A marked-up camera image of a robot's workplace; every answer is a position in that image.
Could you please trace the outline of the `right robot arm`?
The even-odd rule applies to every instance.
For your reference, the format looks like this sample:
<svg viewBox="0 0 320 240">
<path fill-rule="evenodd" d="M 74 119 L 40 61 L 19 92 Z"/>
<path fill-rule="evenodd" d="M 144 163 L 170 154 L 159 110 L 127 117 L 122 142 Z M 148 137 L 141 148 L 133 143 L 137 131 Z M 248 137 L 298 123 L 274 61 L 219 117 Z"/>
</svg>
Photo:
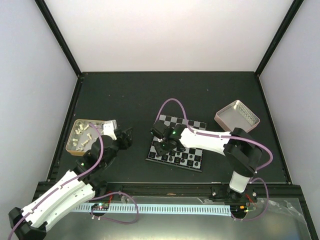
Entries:
<svg viewBox="0 0 320 240">
<path fill-rule="evenodd" d="M 240 201 L 246 195 L 246 187 L 254 176 L 262 158 L 263 150 L 243 129 L 236 127 L 233 131 L 213 132 L 177 124 L 167 126 L 157 121 L 150 133 L 157 138 L 155 151 L 163 156 L 176 149 L 207 150 L 226 157 L 233 168 L 228 198 L 234 202 Z"/>
</svg>

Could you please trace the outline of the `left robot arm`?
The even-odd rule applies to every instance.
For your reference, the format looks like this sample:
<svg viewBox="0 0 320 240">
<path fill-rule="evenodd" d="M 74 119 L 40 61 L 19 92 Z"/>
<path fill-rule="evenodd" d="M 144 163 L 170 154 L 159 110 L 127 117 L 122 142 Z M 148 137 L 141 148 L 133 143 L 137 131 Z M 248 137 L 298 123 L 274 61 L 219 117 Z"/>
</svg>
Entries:
<svg viewBox="0 0 320 240">
<path fill-rule="evenodd" d="M 43 240 L 48 231 L 77 206 L 101 200 L 108 192 L 107 183 L 101 174 L 115 160 L 121 150 L 127 150 L 133 142 L 133 129 L 118 129 L 112 121 L 103 124 L 110 128 L 98 134 L 97 140 L 82 157 L 74 169 L 64 176 L 38 199 L 29 205 L 13 208 L 9 214 L 11 232 L 20 240 Z"/>
</svg>

